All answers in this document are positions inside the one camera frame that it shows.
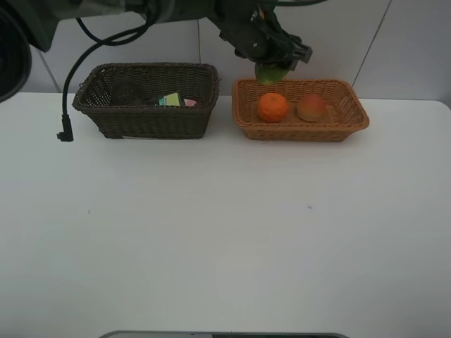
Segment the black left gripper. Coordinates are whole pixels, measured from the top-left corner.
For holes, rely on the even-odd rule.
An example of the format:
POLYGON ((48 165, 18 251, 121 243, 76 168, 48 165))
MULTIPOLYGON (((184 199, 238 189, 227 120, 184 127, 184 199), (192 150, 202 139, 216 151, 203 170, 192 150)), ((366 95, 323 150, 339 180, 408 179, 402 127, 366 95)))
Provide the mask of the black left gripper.
POLYGON ((219 37, 235 48, 236 56, 294 71, 299 61, 309 62, 312 49, 281 27, 275 8, 312 4, 312 1, 215 1, 208 19, 219 29, 219 37))

